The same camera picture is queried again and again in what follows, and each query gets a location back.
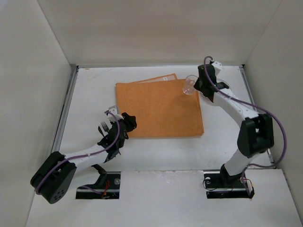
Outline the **orange cloth placemat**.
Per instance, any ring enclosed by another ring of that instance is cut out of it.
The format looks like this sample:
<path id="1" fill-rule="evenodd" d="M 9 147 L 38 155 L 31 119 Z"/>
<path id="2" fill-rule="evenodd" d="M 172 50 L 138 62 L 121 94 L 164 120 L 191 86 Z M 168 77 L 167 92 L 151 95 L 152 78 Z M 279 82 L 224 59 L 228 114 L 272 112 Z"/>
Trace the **orange cloth placemat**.
<path id="1" fill-rule="evenodd" d="M 116 83 L 116 103 L 136 117 L 130 138 L 200 137 L 204 124 L 198 92 L 183 92 L 184 79 Z"/>

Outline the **clear drinking glass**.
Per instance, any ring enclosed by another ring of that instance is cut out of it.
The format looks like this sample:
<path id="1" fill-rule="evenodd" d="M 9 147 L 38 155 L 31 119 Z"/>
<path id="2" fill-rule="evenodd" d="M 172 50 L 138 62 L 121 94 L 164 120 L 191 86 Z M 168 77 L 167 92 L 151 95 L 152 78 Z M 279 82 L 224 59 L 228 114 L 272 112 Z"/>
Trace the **clear drinking glass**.
<path id="1" fill-rule="evenodd" d="M 195 75 L 188 75 L 185 79 L 185 84 L 183 87 L 183 92 L 186 95 L 191 95 L 195 92 L 195 88 L 194 85 L 196 83 L 196 81 L 198 80 L 198 77 Z"/>

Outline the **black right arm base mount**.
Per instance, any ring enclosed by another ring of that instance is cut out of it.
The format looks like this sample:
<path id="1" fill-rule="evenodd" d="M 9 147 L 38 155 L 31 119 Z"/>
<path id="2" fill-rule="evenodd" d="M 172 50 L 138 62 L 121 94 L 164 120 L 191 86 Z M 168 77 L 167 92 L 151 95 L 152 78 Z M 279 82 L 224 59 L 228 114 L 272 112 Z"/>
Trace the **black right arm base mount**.
<path id="1" fill-rule="evenodd" d="M 230 176 L 224 166 L 204 171 L 202 185 L 208 199 L 252 199 L 255 195 L 250 179 L 241 173 Z"/>

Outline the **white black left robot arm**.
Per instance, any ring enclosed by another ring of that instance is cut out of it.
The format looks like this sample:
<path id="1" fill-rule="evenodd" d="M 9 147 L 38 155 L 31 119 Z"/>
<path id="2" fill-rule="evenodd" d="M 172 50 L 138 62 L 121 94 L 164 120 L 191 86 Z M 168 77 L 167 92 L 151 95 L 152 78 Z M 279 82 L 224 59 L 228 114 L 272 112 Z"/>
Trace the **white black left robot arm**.
<path id="1" fill-rule="evenodd" d="M 128 139 L 127 133 L 137 127 L 136 117 L 127 113 L 105 113 L 112 116 L 112 127 L 107 135 L 95 146 L 70 157 L 58 151 L 50 154 L 30 181 L 36 194 L 54 204 L 68 191 L 77 171 L 108 162 L 117 156 Z"/>

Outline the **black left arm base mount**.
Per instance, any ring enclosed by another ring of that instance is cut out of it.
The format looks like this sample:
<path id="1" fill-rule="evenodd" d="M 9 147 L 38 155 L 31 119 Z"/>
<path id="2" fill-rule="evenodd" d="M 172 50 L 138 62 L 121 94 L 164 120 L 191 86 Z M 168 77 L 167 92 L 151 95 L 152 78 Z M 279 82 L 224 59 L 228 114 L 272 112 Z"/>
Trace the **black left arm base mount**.
<path id="1" fill-rule="evenodd" d="M 121 172 L 108 172 L 100 165 L 91 167 L 97 179 L 92 184 L 84 184 L 76 190 L 78 200 L 117 200 L 120 196 Z"/>

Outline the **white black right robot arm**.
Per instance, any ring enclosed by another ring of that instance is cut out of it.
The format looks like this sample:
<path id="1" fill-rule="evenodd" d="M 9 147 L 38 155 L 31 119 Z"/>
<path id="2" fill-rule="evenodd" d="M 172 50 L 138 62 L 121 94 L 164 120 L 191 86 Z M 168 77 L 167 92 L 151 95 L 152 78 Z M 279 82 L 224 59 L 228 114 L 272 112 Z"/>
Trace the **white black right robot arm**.
<path id="1" fill-rule="evenodd" d="M 269 114 L 260 114 L 248 108 L 249 103 L 236 101 L 238 98 L 230 87 L 223 81 L 217 81 L 216 74 L 220 67 L 217 61 L 199 65 L 194 88 L 212 104 L 221 107 L 240 128 L 237 150 L 220 169 L 222 183 L 230 185 L 240 179 L 243 170 L 256 156 L 273 147 L 273 121 Z"/>

